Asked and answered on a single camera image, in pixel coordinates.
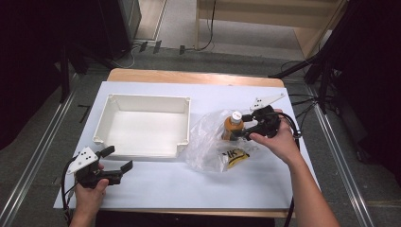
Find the wire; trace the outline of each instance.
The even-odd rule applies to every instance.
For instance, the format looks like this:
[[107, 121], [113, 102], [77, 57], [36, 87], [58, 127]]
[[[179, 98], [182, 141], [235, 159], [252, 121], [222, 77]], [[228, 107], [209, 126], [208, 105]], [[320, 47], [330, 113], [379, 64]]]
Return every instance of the wire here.
[[307, 113], [309, 113], [310, 110], [312, 110], [315, 106], [316, 106], [317, 102], [312, 103], [309, 107], [307, 107], [302, 114], [305, 114], [303, 119], [301, 120], [301, 125], [300, 125], [300, 131], [303, 131], [303, 126], [304, 126], [304, 122], [306, 119], [306, 115]]
[[68, 200], [67, 200], [67, 204], [69, 204], [70, 203], [70, 200], [71, 200], [71, 198], [73, 197], [73, 195], [74, 195], [74, 190], [72, 190], [72, 189], [74, 189], [75, 188], [75, 186], [77, 185], [78, 183], [75, 183], [74, 184], [74, 186], [73, 187], [71, 187], [68, 191], [69, 191], [69, 193], [68, 193]]
[[286, 113], [279, 113], [279, 112], [273, 112], [273, 113], [265, 113], [264, 115], [282, 115], [286, 121], [289, 123], [289, 126], [291, 127], [293, 131], [293, 135], [295, 139], [298, 139], [301, 137], [301, 132], [297, 130], [297, 126], [295, 125], [295, 121]]
[[310, 98], [310, 99], [303, 100], [303, 101], [291, 102], [291, 106], [297, 106], [297, 105], [304, 104], [304, 103], [307, 103], [308, 101], [313, 101], [313, 100], [315, 100], [315, 98]]
[[[293, 131], [293, 137], [295, 138], [295, 144], [297, 145], [298, 150], [301, 152], [301, 146], [300, 146], [300, 142], [299, 142], [299, 138], [301, 137], [301, 131], [297, 131], [295, 122], [292, 120], [292, 118], [289, 115], [287, 115], [285, 113], [278, 113], [278, 114], [282, 115], [289, 123], [289, 126], [292, 128], [292, 131]], [[291, 222], [292, 213], [294, 212], [294, 207], [295, 207], [294, 197], [292, 196], [291, 204], [289, 205], [288, 214], [286, 217], [286, 222], [284, 223], [285, 227], [288, 227], [289, 223]]]
[[121, 57], [119, 57], [118, 59], [116, 59], [116, 60], [114, 60], [114, 61], [120, 61], [120, 60], [121, 60], [122, 58], [124, 58], [124, 57], [127, 55], [127, 53], [130, 52], [133, 48], [136, 48], [136, 47], [139, 47], [139, 46], [141, 46], [141, 44], [133, 44], [130, 50], [124, 51], [125, 53], [124, 53]]
[[304, 94], [288, 94], [288, 96], [308, 96], [308, 97], [315, 97], [312, 95], [304, 95]]
[[70, 189], [68, 189], [68, 190], [65, 192], [65, 195], [64, 195], [64, 196], [66, 196], [67, 193], [69, 193], [71, 190], [73, 190], [73, 189], [75, 188], [75, 186], [77, 186], [77, 184], [78, 184], [78, 183], [75, 183], [74, 186], [72, 186]]
[[192, 48], [185, 49], [185, 50], [202, 51], [202, 50], [206, 49], [206, 48], [209, 46], [209, 44], [212, 42], [212, 40], [213, 40], [213, 23], [214, 23], [214, 21], [215, 21], [215, 12], [216, 12], [216, 1], [217, 1], [217, 0], [215, 0], [215, 2], [213, 3], [212, 22], [211, 22], [211, 24], [210, 24], [210, 27], [209, 27], [209, 19], [207, 20], [207, 27], [208, 27], [208, 29], [209, 29], [209, 31], [210, 31], [209, 43], [207, 43], [206, 46], [204, 46], [204, 47], [202, 47], [202, 48], [200, 48], [200, 49], [197, 49], [197, 48], [195, 48], [195, 47], [192, 47]]
[[69, 200], [67, 201], [65, 199], [65, 175], [67, 174], [67, 169], [68, 167], [77, 159], [77, 156], [75, 156], [74, 158], [70, 159], [70, 161], [68, 161], [68, 163], [65, 165], [64, 170], [62, 172], [62, 177], [61, 177], [61, 199], [62, 199], [62, 207], [63, 207], [63, 211], [64, 211], [64, 218], [65, 221], [67, 222], [68, 226], [71, 224], [71, 220], [72, 220], [72, 216], [70, 213], [70, 208], [68, 207], [68, 203]]
[[301, 63], [302, 61], [287, 61], [287, 62], [285, 62], [285, 63], [283, 63], [282, 65], [281, 65], [281, 67], [280, 67], [280, 70], [281, 70], [281, 72], [283, 72], [283, 67], [284, 67], [284, 65], [286, 65], [286, 64], [289, 64], [289, 63]]
[[132, 46], [132, 50], [131, 50], [131, 56], [132, 56], [132, 64], [130, 64], [129, 66], [122, 66], [122, 65], [120, 65], [119, 63], [117, 63], [116, 61], [112, 61], [114, 64], [116, 64], [118, 67], [120, 67], [120, 68], [125, 68], [125, 69], [127, 69], [127, 68], [131, 68], [134, 64], [135, 64], [135, 57], [133, 56], [133, 51], [135, 50], [135, 49], [137, 49], [138, 47], [140, 47], [141, 46], [141, 44], [135, 44], [135, 45], [133, 45]]
[[310, 107], [311, 106], [313, 106], [315, 103], [312, 103], [311, 105], [309, 105], [306, 109], [304, 109], [301, 113], [298, 113], [296, 116], [295, 116], [295, 118], [298, 118], [298, 117], [300, 117], [300, 116], [302, 116], [303, 114], [306, 114], [308, 111], [310, 111]]

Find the white plastic bin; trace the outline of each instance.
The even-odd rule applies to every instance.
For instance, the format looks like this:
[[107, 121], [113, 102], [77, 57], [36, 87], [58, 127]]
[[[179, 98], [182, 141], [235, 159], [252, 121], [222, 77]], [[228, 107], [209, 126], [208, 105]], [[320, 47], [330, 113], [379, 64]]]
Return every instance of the white plastic bin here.
[[175, 158], [189, 143], [190, 97], [111, 94], [94, 135], [121, 160]]

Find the white table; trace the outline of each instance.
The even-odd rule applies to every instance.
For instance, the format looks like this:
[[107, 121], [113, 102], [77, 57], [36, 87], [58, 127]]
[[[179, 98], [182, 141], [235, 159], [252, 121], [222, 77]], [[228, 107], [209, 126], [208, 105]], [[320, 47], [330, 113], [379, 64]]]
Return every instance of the white table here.
[[[99, 89], [76, 153], [84, 147], [102, 149], [95, 145], [92, 137], [108, 94], [189, 96], [192, 100], [192, 127], [203, 115], [212, 111], [248, 109], [256, 97], [280, 93], [286, 96], [271, 106], [282, 109], [295, 119], [286, 88], [106, 81]], [[300, 144], [301, 152], [315, 176], [302, 138]], [[101, 209], [280, 218], [286, 216], [292, 197], [288, 167], [267, 148], [223, 173], [195, 171], [184, 161], [184, 155], [185, 151], [174, 162], [134, 161], [133, 169], [124, 175], [121, 184], [108, 187]], [[105, 165], [105, 170], [114, 170], [126, 162], [103, 159], [101, 163]], [[66, 188], [73, 181], [73, 177], [68, 175]], [[74, 208], [75, 204], [75, 198], [72, 198], [70, 207]], [[60, 193], [54, 207], [62, 208]]]

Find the clear plastic bag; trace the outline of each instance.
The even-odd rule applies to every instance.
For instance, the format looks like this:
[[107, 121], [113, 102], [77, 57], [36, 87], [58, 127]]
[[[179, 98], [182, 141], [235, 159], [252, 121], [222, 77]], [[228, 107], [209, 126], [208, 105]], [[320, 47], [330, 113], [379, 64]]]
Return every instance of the clear plastic bag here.
[[234, 111], [221, 110], [206, 114], [190, 131], [185, 161], [196, 170], [223, 172], [258, 149], [255, 143], [239, 138], [221, 139], [224, 120]]

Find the black cable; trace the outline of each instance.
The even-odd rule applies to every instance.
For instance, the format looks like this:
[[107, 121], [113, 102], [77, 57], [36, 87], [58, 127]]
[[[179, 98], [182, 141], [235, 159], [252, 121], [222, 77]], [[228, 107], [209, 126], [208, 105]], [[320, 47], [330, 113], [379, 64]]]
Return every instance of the black cable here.
[[312, 95], [304, 95], [304, 94], [288, 94], [288, 96], [307, 96], [307, 97], [315, 97]]
[[301, 63], [301, 61], [287, 61], [287, 62], [283, 63], [280, 67], [281, 72], [283, 72], [284, 65], [289, 64], [289, 63]]
[[302, 114], [305, 114], [306, 112], [310, 111], [311, 106], [314, 106], [314, 104], [311, 104], [310, 106], [308, 106], [306, 109], [304, 109], [302, 112], [298, 113], [297, 115], [295, 115], [295, 118], [300, 117]]
[[[299, 142], [299, 138], [301, 136], [301, 131], [297, 131], [296, 126], [295, 126], [295, 122], [294, 120], [287, 114], [285, 113], [278, 113], [280, 115], [282, 115], [289, 123], [289, 126], [292, 128], [293, 131], [293, 136], [295, 138], [295, 144], [298, 147], [298, 150], [301, 152], [301, 147], [300, 147], [300, 142]], [[285, 227], [289, 226], [289, 223], [291, 222], [292, 219], [292, 214], [294, 213], [294, 197], [292, 197], [291, 199], [291, 204], [289, 205], [289, 209], [288, 209], [288, 213], [287, 213], [287, 217], [286, 217], [286, 222], [284, 223]]]
[[71, 190], [73, 190], [73, 189], [75, 188], [75, 186], [77, 186], [77, 184], [78, 184], [78, 183], [75, 183], [74, 186], [70, 187], [70, 189], [68, 189], [68, 190], [65, 192], [65, 195], [64, 195], [64, 196], [66, 196]]
[[[209, 30], [210, 34], [213, 34], [212, 28], [209, 26], [209, 19], [206, 20], [206, 24], [207, 24], [207, 29]], [[212, 41], [213, 47], [210, 49], [210, 51], [212, 51], [215, 48], [215, 42], [213, 42], [213, 36], [211, 36], [211, 41]]]
[[196, 49], [195, 47], [190, 48], [190, 49], [185, 49], [185, 50], [195, 50], [195, 51], [202, 51], [204, 49], [207, 48], [207, 46], [209, 46], [209, 44], [212, 42], [213, 40], [213, 22], [215, 21], [215, 11], [216, 11], [216, 0], [213, 3], [213, 12], [212, 12], [212, 22], [210, 24], [210, 39], [209, 39], [209, 43], [207, 43], [206, 46], [200, 48], [200, 49]]
[[64, 218], [65, 221], [67, 222], [67, 225], [69, 226], [71, 224], [72, 216], [70, 214], [70, 208], [68, 207], [68, 201], [65, 199], [65, 175], [67, 174], [67, 169], [68, 167], [77, 159], [77, 156], [74, 158], [70, 159], [68, 163], [64, 167], [64, 171], [62, 172], [62, 177], [61, 177], [61, 199], [62, 199], [62, 208], [64, 211]]
[[306, 108], [306, 112], [304, 111], [305, 115], [304, 115], [303, 119], [301, 120], [300, 131], [303, 131], [303, 126], [304, 126], [304, 122], [305, 122], [307, 113], [309, 113], [309, 111], [312, 110], [312, 108], [315, 107], [316, 104], [317, 104], [317, 102], [314, 102], [312, 105], [310, 105], [309, 107]]
[[127, 56], [128, 53], [132, 52], [132, 50], [138, 48], [139, 46], [141, 46], [141, 44], [133, 44], [133, 45], [131, 46], [131, 48], [130, 48], [129, 50], [126, 50], [125, 53], [124, 53], [121, 57], [119, 57], [119, 58], [116, 59], [116, 60], [112, 60], [111, 62], [122, 60], [124, 57]]
[[309, 98], [307, 100], [303, 100], [303, 101], [297, 101], [297, 102], [291, 102], [291, 106], [296, 106], [296, 105], [300, 105], [300, 104], [304, 104], [308, 101], [313, 101], [315, 100], [315, 98]]

